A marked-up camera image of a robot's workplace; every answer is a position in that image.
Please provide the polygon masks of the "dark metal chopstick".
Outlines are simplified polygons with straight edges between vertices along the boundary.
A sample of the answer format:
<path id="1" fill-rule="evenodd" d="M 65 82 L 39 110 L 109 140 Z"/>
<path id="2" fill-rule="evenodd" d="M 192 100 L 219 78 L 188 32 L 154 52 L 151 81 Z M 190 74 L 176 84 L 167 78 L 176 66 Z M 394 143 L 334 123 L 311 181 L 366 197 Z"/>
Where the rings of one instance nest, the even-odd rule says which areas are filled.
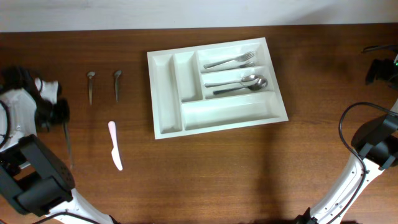
<path id="1" fill-rule="evenodd" d="M 68 151 L 68 157 L 69 157 L 69 162 L 70 162 L 70 168 L 73 169 L 74 161 L 73 161 L 72 147 L 71 147 L 71 142 L 70 142 L 70 133 L 69 133 L 69 129 L 68 129 L 68 122 L 64 122 L 63 131 L 64 131 L 64 135 L 65 135 L 65 140 L 67 143 L 67 151 Z"/>

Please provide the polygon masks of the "large steel spoon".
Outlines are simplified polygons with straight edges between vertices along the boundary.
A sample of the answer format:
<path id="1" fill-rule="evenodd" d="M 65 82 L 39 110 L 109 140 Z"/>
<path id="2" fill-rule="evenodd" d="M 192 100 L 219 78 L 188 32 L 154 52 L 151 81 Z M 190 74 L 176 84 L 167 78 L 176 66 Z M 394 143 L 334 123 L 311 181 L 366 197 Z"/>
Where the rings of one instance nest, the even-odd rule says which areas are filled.
<path id="1" fill-rule="evenodd" d="M 249 86 L 244 86 L 244 87 L 236 87 L 236 88 L 229 88 L 229 89 L 225 89 L 225 90 L 216 90 L 213 92 L 214 95 L 220 95 L 220 94 L 224 94 L 224 93 L 229 93 L 232 91 L 237 91 L 237 90 L 243 90 L 243 89 L 248 89 L 251 91 L 257 91 L 260 90 L 264 87 L 266 87 L 268 84 L 267 79 L 265 78 L 259 78 L 258 81 L 255 84 L 249 85 Z"/>
<path id="2" fill-rule="evenodd" d="M 206 88 L 213 88 L 217 86 L 223 86 L 223 85 L 230 85 L 230 84 L 240 84 L 242 86 L 249 86 L 252 84 L 255 84 L 259 79 L 259 76 L 257 75 L 248 75 L 243 77 L 240 80 L 235 80 L 235 81 L 230 81 L 230 82 L 223 82 L 223 83 L 206 83 L 204 86 Z"/>

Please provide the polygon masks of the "steel fork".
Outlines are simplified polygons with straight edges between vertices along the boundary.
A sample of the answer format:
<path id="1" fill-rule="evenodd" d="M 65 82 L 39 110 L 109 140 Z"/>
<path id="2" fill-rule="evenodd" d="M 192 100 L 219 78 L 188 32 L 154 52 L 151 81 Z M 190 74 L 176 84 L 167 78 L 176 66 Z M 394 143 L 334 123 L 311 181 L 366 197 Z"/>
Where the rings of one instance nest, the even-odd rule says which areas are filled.
<path id="1" fill-rule="evenodd" d="M 203 66 L 203 68 L 209 69 L 209 68 L 213 68 L 213 67 L 222 65 L 222 64 L 224 64 L 224 63 L 232 62 L 232 61 L 236 61 L 236 62 L 245 62 L 245 61 L 251 59 L 251 58 L 254 57 L 254 56 L 255 56 L 255 52 L 250 51 L 250 52 L 246 52 L 245 54 L 242 54 L 242 55 L 237 56 L 237 57 L 234 57 L 234 58 L 229 58 L 229 59 L 222 60 L 222 61 L 219 61 L 219 62 L 213 62 L 213 63 L 205 64 L 205 65 Z"/>
<path id="2" fill-rule="evenodd" d="M 235 70 L 235 69 L 240 69 L 240 68 L 248 68 L 248 67 L 254 67 L 256 66 L 255 62 L 247 62 L 241 65 L 237 65 L 234 67 L 225 67 L 225 68 L 204 68 L 201 67 L 202 73 L 209 73 L 209 72 L 220 72 L 220 71 L 225 71 L 225 70 Z"/>

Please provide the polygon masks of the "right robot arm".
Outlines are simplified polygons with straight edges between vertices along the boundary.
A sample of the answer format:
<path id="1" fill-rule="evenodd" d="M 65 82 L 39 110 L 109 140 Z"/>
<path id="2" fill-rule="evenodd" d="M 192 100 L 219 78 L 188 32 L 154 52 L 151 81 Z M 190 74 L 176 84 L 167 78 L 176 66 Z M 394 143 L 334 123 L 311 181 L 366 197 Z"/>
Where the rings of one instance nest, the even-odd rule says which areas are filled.
<path id="1" fill-rule="evenodd" d="M 350 110 L 368 106 L 382 111 L 378 118 L 364 123 L 350 143 L 343 136 L 343 121 Z M 386 169 L 397 165 L 397 104 L 391 109 L 369 102 L 350 105 L 341 115 L 338 132 L 350 151 L 348 162 L 332 188 L 314 207 L 307 208 L 294 223 L 341 223 L 360 193 Z"/>

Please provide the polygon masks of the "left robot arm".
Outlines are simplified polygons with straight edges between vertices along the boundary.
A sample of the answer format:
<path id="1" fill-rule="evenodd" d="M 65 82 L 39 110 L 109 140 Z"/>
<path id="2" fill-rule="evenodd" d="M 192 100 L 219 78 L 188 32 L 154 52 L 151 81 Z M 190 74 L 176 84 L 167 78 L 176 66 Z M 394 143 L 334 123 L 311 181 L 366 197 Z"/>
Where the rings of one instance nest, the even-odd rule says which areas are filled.
<path id="1" fill-rule="evenodd" d="M 1 195 L 41 223 L 116 223 L 78 193 L 69 167 L 37 137 L 38 130 L 61 124 L 69 140 L 70 109 L 61 93 L 58 82 L 20 66 L 1 71 Z"/>

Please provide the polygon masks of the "small steel teaspoon left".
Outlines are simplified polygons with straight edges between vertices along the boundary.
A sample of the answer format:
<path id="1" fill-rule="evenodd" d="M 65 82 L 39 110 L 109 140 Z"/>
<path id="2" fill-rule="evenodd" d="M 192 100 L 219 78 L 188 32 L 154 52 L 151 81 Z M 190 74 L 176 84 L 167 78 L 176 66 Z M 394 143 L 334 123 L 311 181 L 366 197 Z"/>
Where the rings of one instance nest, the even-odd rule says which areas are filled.
<path id="1" fill-rule="evenodd" d="M 95 76 L 94 71 L 90 71 L 87 74 L 88 77 L 88 98 L 89 98 L 89 104 L 93 104 L 93 77 Z"/>

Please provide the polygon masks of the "small steel teaspoon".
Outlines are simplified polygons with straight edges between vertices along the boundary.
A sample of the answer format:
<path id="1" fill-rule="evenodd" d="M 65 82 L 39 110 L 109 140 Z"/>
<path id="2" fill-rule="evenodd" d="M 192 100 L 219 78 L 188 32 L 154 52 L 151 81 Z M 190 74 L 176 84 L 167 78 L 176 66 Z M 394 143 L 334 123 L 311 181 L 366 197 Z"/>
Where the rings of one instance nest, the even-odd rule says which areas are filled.
<path id="1" fill-rule="evenodd" d="M 88 98 L 89 98 L 89 104 L 93 104 L 93 77 L 95 76 L 94 71 L 90 71 L 87 74 L 88 77 Z"/>
<path id="2" fill-rule="evenodd" d="M 119 77 L 122 75 L 122 70 L 117 70 L 114 73 L 114 90 L 116 102 L 119 102 Z"/>

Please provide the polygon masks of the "pink white plastic knife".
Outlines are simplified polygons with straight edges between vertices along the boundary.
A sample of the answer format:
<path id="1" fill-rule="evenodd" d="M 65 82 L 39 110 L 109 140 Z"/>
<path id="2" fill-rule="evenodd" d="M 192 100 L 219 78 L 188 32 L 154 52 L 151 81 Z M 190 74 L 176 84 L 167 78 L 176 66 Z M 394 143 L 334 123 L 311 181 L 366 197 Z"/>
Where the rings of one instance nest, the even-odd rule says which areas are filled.
<path id="1" fill-rule="evenodd" d="M 114 165 L 119 171 L 123 170 L 123 165 L 120 158 L 119 148 L 118 148 L 118 138 L 116 131 L 116 123 L 114 121 L 108 122 L 108 129 L 111 136 L 111 141 L 113 144 L 113 148 L 111 150 L 111 157 L 114 162 Z"/>

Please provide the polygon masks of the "small steel teaspoon right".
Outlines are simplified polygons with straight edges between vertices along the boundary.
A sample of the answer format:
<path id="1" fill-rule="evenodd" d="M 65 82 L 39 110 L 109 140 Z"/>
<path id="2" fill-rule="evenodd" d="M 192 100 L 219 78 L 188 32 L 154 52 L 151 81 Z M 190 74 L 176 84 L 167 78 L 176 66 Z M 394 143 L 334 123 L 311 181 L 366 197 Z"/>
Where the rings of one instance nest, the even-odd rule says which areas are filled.
<path id="1" fill-rule="evenodd" d="M 114 73 L 114 90 L 116 102 L 119 102 L 119 77 L 122 75 L 122 70 L 117 70 Z"/>

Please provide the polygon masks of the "steel fork in tray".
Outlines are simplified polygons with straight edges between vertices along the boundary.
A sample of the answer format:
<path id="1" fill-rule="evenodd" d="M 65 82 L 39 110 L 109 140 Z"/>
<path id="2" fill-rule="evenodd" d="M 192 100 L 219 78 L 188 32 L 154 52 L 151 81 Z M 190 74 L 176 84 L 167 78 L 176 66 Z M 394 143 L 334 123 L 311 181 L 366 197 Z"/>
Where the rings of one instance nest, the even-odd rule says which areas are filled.
<path id="1" fill-rule="evenodd" d="M 242 55 L 237 56 L 237 57 L 234 57 L 234 58 L 229 58 L 229 59 L 222 60 L 222 61 L 219 61 L 219 62 L 213 62 L 213 63 L 205 64 L 205 65 L 203 66 L 203 68 L 209 69 L 209 68 L 213 68 L 213 67 L 222 65 L 222 64 L 224 64 L 224 63 L 232 62 L 232 61 L 236 61 L 236 62 L 245 62 L 245 61 L 251 59 L 251 58 L 254 57 L 254 56 L 255 56 L 255 52 L 250 51 L 250 52 L 246 52 L 245 54 L 242 54 Z"/>

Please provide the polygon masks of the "white plastic cutlery tray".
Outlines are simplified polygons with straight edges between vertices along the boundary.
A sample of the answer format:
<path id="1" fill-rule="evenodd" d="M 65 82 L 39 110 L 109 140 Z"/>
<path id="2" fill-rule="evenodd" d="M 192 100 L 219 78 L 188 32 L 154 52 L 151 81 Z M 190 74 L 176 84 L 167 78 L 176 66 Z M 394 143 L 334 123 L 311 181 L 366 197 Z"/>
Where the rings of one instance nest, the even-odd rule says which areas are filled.
<path id="1" fill-rule="evenodd" d="M 205 64 L 253 51 L 245 62 L 228 62 L 213 68 L 234 67 L 247 62 L 256 66 L 202 73 Z M 154 134 L 156 139 L 174 138 L 225 129 L 288 121 L 266 39 L 256 38 L 199 45 L 147 53 Z M 243 87 L 230 84 L 206 88 L 257 75 L 266 87 L 214 95 L 216 90 Z"/>

